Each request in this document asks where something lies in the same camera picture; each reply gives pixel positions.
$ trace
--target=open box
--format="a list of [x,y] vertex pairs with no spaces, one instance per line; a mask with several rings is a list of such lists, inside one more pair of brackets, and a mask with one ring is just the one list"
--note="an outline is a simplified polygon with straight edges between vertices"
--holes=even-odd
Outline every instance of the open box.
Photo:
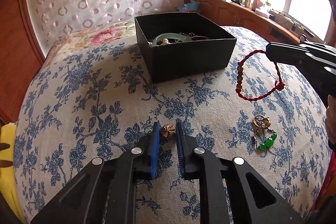
[[[197,13],[165,13],[135,17],[136,38],[153,83],[226,68],[237,39]],[[163,33],[191,33],[207,40],[151,47]]]

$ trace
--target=yellow fabric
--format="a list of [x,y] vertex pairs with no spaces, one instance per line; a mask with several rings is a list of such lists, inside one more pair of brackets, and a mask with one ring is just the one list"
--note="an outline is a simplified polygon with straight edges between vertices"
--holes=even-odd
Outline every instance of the yellow fabric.
[[[14,123],[7,124],[1,128],[0,143],[7,143],[10,147],[0,151],[0,160],[9,160],[13,162],[15,130],[16,124]],[[0,192],[15,215],[21,222],[25,223],[16,194],[13,165],[6,168],[0,168]]]

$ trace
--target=yellow plush toy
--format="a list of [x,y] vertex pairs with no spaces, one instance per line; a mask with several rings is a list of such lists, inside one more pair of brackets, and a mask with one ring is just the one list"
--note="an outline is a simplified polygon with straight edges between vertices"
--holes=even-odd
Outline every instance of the yellow plush toy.
[[0,133],[0,192],[15,215],[25,223],[16,194],[13,153],[16,124],[10,123],[1,128]]

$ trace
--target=green bead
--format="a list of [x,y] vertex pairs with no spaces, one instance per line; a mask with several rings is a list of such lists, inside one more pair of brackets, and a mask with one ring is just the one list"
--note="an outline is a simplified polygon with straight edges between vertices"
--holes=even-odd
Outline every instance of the green bead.
[[272,138],[267,138],[266,141],[265,141],[265,144],[267,147],[271,147],[273,145],[274,141]]
[[261,144],[258,146],[258,148],[259,148],[260,150],[265,150],[265,149],[266,149],[266,144],[261,143]]
[[277,138],[277,136],[278,135],[276,133],[273,133],[272,136],[271,136],[272,140],[274,141]]

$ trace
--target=blue floral pattern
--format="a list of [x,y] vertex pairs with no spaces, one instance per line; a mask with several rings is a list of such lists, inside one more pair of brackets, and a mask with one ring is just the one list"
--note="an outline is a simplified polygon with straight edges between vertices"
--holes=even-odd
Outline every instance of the blue floral pattern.
[[[266,41],[240,27],[224,28],[237,37],[225,70],[166,83],[151,82],[135,36],[83,48],[44,67],[26,93],[14,146],[17,192],[26,221],[92,158],[119,157],[150,134],[155,121],[181,122],[186,134],[217,156],[245,158],[306,215],[330,161],[325,108],[296,68],[283,64],[279,67],[287,84],[282,91],[257,102],[239,98],[237,64],[252,50],[264,49]],[[265,55],[254,55],[245,63],[243,94],[266,93],[275,77]],[[270,117],[278,132],[273,147],[265,151],[255,151],[251,142],[256,114]],[[268,135],[257,137],[263,141]],[[174,138],[162,140],[155,179],[137,182],[137,223],[200,221],[199,183],[182,180],[175,145]],[[227,203],[232,220],[228,197]]]

